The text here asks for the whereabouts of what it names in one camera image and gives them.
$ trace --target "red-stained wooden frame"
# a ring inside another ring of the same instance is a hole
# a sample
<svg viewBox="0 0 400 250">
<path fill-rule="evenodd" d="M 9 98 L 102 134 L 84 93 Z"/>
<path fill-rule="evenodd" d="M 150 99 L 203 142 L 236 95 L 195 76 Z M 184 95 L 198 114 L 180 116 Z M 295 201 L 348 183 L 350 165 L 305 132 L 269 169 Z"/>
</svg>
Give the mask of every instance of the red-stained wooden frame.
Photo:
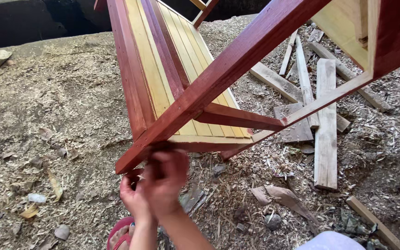
<svg viewBox="0 0 400 250">
<path fill-rule="evenodd" d="M 162 61 L 169 62 L 167 64 L 169 66 L 165 66 L 164 70 L 167 74 L 168 72 L 172 74 L 171 81 L 175 82 L 176 87 L 180 90 L 180 80 L 183 76 L 177 70 L 177 63 L 173 54 L 174 50 L 172 50 L 171 54 L 171 46 L 173 44 L 168 41 L 170 36 L 165 36 L 166 27 L 163 25 L 161 14 L 157 11 L 159 9 L 155 8 L 156 4 L 153 1 L 155 0 L 142 0 L 144 10 L 151 26 L 154 40 L 156 44 L 159 43 L 157 49 L 160 58 Z M 400 67 L 400 1 L 399 4 L 393 0 L 369 1 L 369 11 L 372 12 L 371 16 L 373 17 L 369 18 L 371 23 L 371 28 L 369 29 L 369 53 L 370 60 L 373 62 L 370 70 L 282 120 L 211 103 L 234 81 L 284 41 L 294 30 L 330 2 L 330 0 L 272 0 L 228 48 L 188 88 L 178 95 L 175 102 L 155 122 L 151 125 L 146 124 L 145 131 L 139 135 L 134 145 L 116 163 L 116 173 L 126 173 L 135 168 L 146 157 L 148 145 L 169 139 L 193 118 L 213 124 L 269 129 L 253 135 L 253 144 L 238 145 L 240 148 L 236 148 L 236 145 L 232 144 L 222 144 L 221 146 L 210 143 L 180 144 L 189 151 L 212 151 L 229 147 L 228 151 L 222 152 L 222 157 L 228 159 Z M 137 69 L 136 64 L 139 64 L 140 60 L 130 56 L 134 49 L 130 45 L 131 42 L 134 43 L 133 36 L 130 34 L 130 29 L 126 28 L 128 25 L 126 11 L 123 13 L 119 10 L 126 9 L 125 3 L 122 0 L 108 0 L 108 7 L 111 20 L 113 20 L 112 27 L 113 29 L 114 26 L 117 27 L 114 31 L 116 44 L 121 43 L 121 46 L 117 44 L 117 53 L 125 54 L 119 56 L 122 76 L 123 74 L 126 75 L 126 78 L 132 76 L 134 80 L 129 80 L 127 83 L 123 82 L 123 84 L 129 84 L 129 86 L 132 84 L 137 89 L 137 93 L 139 93 L 139 85 L 144 84 L 146 86 L 146 80 L 145 77 L 140 78 L 138 77 L 139 74 L 134 72 Z M 390 15 L 389 13 L 392 11 L 397 11 L 398 14 Z M 124 62 L 129 62 L 130 65 L 122 65 Z M 130 94 L 126 94 L 126 91 L 125 98 L 128 109 L 130 103 L 133 107 L 143 106 L 141 99 L 137 102 Z"/>
</svg>

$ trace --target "scrap wood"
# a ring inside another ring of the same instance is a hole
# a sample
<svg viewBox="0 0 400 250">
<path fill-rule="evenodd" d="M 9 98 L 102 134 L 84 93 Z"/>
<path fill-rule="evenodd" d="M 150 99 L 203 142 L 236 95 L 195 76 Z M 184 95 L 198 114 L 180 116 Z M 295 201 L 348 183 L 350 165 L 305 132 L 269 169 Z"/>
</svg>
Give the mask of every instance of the scrap wood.
<svg viewBox="0 0 400 250">
<path fill-rule="evenodd" d="M 315 224 L 319 224 L 314 215 L 302 204 L 291 190 L 272 185 L 265 185 L 265 188 L 271 197 L 280 198 L 279 200 L 276 200 L 277 202 L 291 208 L 303 217 L 313 221 Z"/>
<path fill-rule="evenodd" d="M 378 224 L 378 235 L 385 240 L 394 250 L 400 250 L 400 240 L 382 224 L 356 197 L 349 197 L 346 202 L 356 213 L 366 219 L 370 224 Z"/>
<path fill-rule="evenodd" d="M 249 72 L 257 77 L 260 81 L 266 85 L 274 88 L 275 91 L 279 92 L 283 97 L 288 99 L 292 103 L 303 102 L 302 91 L 297 88 L 294 84 L 279 76 L 276 72 L 270 70 L 264 64 L 258 62 L 254 65 Z M 347 119 L 337 114 L 337 131 L 343 132 L 348 125 L 350 125 Z"/>
<path fill-rule="evenodd" d="M 256 187 L 256 188 L 251 188 L 249 190 L 251 190 L 251 192 L 257 198 L 257 201 L 259 201 L 259 204 L 261 206 L 264 206 L 264 205 L 266 205 L 266 204 L 271 202 L 271 199 L 268 199 L 266 197 L 265 190 L 264 190 L 263 186 Z"/>
<path fill-rule="evenodd" d="M 323 45 L 316 42 L 311 42 L 308 46 L 320 57 L 325 59 L 332 59 L 336 61 L 336 73 L 341 76 L 345 81 L 349 81 L 356 77 L 356 74 L 353 73 L 345 64 L 341 62 L 341 60 L 337 59 L 330 51 L 328 51 Z M 367 86 L 358 90 L 358 93 L 361 94 L 371 105 L 377 108 L 380 112 L 385 112 L 392 107 L 381 97 L 379 97 L 374 91 Z"/>
</svg>

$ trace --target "unfinished wood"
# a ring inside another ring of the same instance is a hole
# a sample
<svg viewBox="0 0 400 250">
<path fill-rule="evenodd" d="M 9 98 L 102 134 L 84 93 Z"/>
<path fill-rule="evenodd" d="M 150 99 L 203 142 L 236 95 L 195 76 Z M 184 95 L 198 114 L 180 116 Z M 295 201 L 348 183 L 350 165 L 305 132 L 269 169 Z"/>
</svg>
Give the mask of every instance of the unfinished wood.
<svg viewBox="0 0 400 250">
<path fill-rule="evenodd" d="M 208 124 L 234 125 L 255 129 L 276 130 L 283 127 L 283 124 L 277 119 L 215 103 L 206 106 L 195 120 Z"/>
<path fill-rule="evenodd" d="M 200 11 L 200 13 L 196 16 L 196 18 L 192 21 L 194 28 L 198 28 L 203 20 L 211 13 L 214 6 L 217 4 L 219 0 L 209 0 L 206 3 L 206 8 Z"/>
<path fill-rule="evenodd" d="M 299 74 L 300 88 L 302 90 L 303 105 L 308 105 L 314 101 L 313 90 L 311 90 L 310 79 L 308 76 L 307 63 L 303 55 L 302 42 L 300 37 L 296 36 L 296 61 L 297 72 Z M 311 128 L 319 127 L 319 118 L 316 114 L 308 116 L 308 123 Z"/>
<path fill-rule="evenodd" d="M 330 51 L 328 51 L 323 45 L 320 43 L 310 43 L 308 45 L 320 58 L 332 59 L 336 61 L 336 72 L 340 75 L 345 81 L 349 81 L 356 77 L 356 74 L 353 73 L 345 64 L 343 64 L 339 59 L 337 59 Z M 391 106 L 386 103 L 381 97 L 377 96 L 374 91 L 365 86 L 358 90 L 358 93 L 361 94 L 369 103 L 371 103 L 375 108 L 377 108 L 380 112 L 385 112 L 391 109 Z"/>
<path fill-rule="evenodd" d="M 204 10 L 204 8 L 206 8 L 206 5 L 201 0 L 189 0 L 189 1 L 195 4 L 197 8 L 199 8 L 200 10 Z"/>
<path fill-rule="evenodd" d="M 353 208 L 356 213 L 366 219 L 369 224 L 378 224 L 378 235 L 389 244 L 392 249 L 400 250 L 400 240 L 376 217 L 368 208 L 364 206 L 356 197 L 350 196 L 347 201 L 348 205 Z"/>
<path fill-rule="evenodd" d="M 285 116 L 300 110 L 302 107 L 303 105 L 300 102 L 274 107 L 274 115 L 276 119 L 281 120 Z M 283 142 L 311 141 L 314 139 L 307 119 L 303 119 L 285 128 L 280 134 Z"/>
<path fill-rule="evenodd" d="M 288 47 L 286 48 L 285 57 L 282 62 L 281 70 L 279 71 L 279 75 L 283 76 L 286 72 L 286 67 L 288 66 L 289 57 L 291 56 L 292 47 L 294 46 L 294 41 L 296 40 L 297 31 L 292 33 L 291 38 L 289 39 Z"/>
<path fill-rule="evenodd" d="M 333 1 L 316 13 L 311 20 L 331 38 L 361 69 L 368 69 L 368 51 L 356 38 L 353 23 Z"/>
<path fill-rule="evenodd" d="M 206 105 L 284 41 L 328 0 L 271 1 L 116 163 L 126 173 L 147 156 L 147 146 L 169 139 Z"/>
<path fill-rule="evenodd" d="M 316 98 L 323 98 L 336 89 L 336 62 L 319 59 L 317 62 Z M 314 143 L 314 186 L 337 189 L 337 130 L 336 103 L 319 110 L 320 126 Z"/>
<path fill-rule="evenodd" d="M 254 65 L 249 72 L 257 77 L 259 80 L 264 82 L 266 85 L 274 88 L 282 96 L 288 99 L 292 103 L 303 102 L 302 92 L 300 88 L 297 88 L 294 84 L 286 80 L 285 78 L 277 75 L 270 68 L 266 67 L 264 64 L 258 62 Z M 343 132 L 348 125 L 350 125 L 347 119 L 343 118 L 341 115 L 337 114 L 337 131 Z"/>
</svg>

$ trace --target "wooden plank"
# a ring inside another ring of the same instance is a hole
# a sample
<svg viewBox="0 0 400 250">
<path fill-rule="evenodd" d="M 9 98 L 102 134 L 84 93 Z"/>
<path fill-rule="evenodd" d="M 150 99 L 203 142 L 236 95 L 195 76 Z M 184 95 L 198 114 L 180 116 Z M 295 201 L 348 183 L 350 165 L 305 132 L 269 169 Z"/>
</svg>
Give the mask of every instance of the wooden plank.
<svg viewBox="0 0 400 250">
<path fill-rule="evenodd" d="M 153 107 L 157 117 L 160 117 L 169 107 L 169 100 L 164 90 L 154 54 L 147 37 L 144 22 L 136 0 L 125 0 L 131 29 L 136 41 L 136 47 L 141 59 L 141 66 L 146 77 L 148 91 L 151 94 Z"/>
<path fill-rule="evenodd" d="M 276 130 L 283 124 L 274 118 L 210 103 L 195 120 L 209 124 L 234 125 L 245 128 Z"/>
<path fill-rule="evenodd" d="M 147 156 L 149 144 L 169 139 L 327 3 L 328 0 L 272 0 L 268 3 L 228 48 L 120 157 L 116 163 L 116 173 L 126 173 L 140 164 Z"/>
<path fill-rule="evenodd" d="M 367 49 L 357 42 L 353 23 L 341 12 L 334 1 L 322 8 L 311 20 L 361 69 L 369 68 Z"/>
<path fill-rule="evenodd" d="M 392 249 L 400 250 L 400 240 L 376 216 L 374 216 L 374 214 L 372 214 L 364 204 L 354 196 L 350 196 L 346 202 L 354 211 L 356 211 L 356 213 L 366 219 L 369 224 L 373 225 L 377 223 L 378 235 L 389 244 Z"/>
<path fill-rule="evenodd" d="M 194 28 L 198 28 L 203 20 L 211 13 L 214 6 L 217 4 L 219 0 L 209 0 L 206 3 L 206 8 L 200 11 L 200 13 L 196 16 L 196 18 L 192 21 Z"/>
<path fill-rule="evenodd" d="M 307 63 L 303 55 L 302 42 L 300 37 L 296 36 L 296 61 L 297 71 L 299 73 L 300 88 L 302 90 L 303 105 L 308 105 L 314 101 L 313 90 L 311 90 L 311 83 L 308 76 Z M 308 117 L 308 123 L 311 128 L 319 127 L 319 118 L 316 114 Z"/>
<path fill-rule="evenodd" d="M 195 4 L 197 8 L 199 8 L 200 10 L 204 10 L 206 8 L 206 5 L 201 0 L 189 0 L 189 1 Z"/>
<path fill-rule="evenodd" d="M 288 116 L 300 110 L 302 107 L 303 105 L 300 102 L 274 107 L 274 115 L 276 119 L 280 120 L 285 116 Z M 299 142 L 299 141 L 314 140 L 307 119 L 303 119 L 302 121 L 297 122 L 288 128 L 285 128 L 280 132 L 280 134 L 283 142 Z"/>
<path fill-rule="evenodd" d="M 109 0 L 108 3 L 129 122 L 136 141 L 152 125 L 155 116 L 141 73 L 141 62 L 136 52 L 125 3 L 122 0 Z"/>
<path fill-rule="evenodd" d="M 296 40 L 297 31 L 292 33 L 291 38 L 289 39 L 288 47 L 286 48 L 285 57 L 282 62 L 281 70 L 279 71 L 279 75 L 283 76 L 286 72 L 286 67 L 288 66 L 289 57 L 291 56 L 292 47 L 294 46 L 294 41 Z"/>
<path fill-rule="evenodd" d="M 322 98 L 336 89 L 336 62 L 319 59 L 317 62 L 316 98 Z M 337 131 L 336 103 L 319 110 L 320 126 L 314 143 L 314 186 L 337 189 Z"/>
<path fill-rule="evenodd" d="M 288 99 L 292 103 L 303 102 L 302 92 L 300 88 L 297 88 L 294 84 L 287 81 L 285 78 L 277 75 L 270 68 L 264 64 L 258 62 L 254 65 L 249 72 L 257 77 L 259 80 L 264 82 L 266 85 L 274 88 L 282 96 Z M 337 114 L 337 131 L 343 132 L 351 122 Z"/>
<path fill-rule="evenodd" d="M 330 51 L 328 51 L 323 45 L 320 43 L 310 43 L 308 45 L 320 58 L 332 59 L 336 61 L 336 73 L 341 76 L 345 81 L 349 81 L 356 77 L 356 74 L 353 73 L 345 64 L 343 64 L 339 59 L 337 59 Z M 377 108 L 380 112 L 385 112 L 391 109 L 391 106 L 386 103 L 385 100 L 377 96 L 374 91 L 365 86 L 358 90 L 358 93 L 361 94 L 369 103 L 371 103 L 375 108 Z"/>
<path fill-rule="evenodd" d="M 369 34 L 371 70 L 373 77 L 383 76 L 400 66 L 400 1 L 370 0 L 369 24 L 375 33 Z"/>
</svg>

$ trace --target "wooden bench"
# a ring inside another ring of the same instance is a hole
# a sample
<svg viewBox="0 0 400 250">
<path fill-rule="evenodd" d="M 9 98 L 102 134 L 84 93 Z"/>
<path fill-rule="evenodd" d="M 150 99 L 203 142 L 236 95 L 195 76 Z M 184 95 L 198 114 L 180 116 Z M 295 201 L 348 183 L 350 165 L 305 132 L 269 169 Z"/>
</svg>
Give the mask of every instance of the wooden bench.
<svg viewBox="0 0 400 250">
<path fill-rule="evenodd" d="M 281 120 L 243 111 L 228 87 L 307 20 L 317 22 L 330 0 L 272 0 L 215 60 L 197 27 L 217 0 L 191 1 L 201 9 L 194 22 L 159 0 L 95 3 L 109 9 L 134 139 L 116 163 L 118 174 L 140 164 L 148 145 L 165 140 L 190 152 L 222 151 L 228 159 L 400 67 L 400 1 L 369 0 L 363 74 Z M 251 135 L 246 128 L 263 131 Z"/>
</svg>

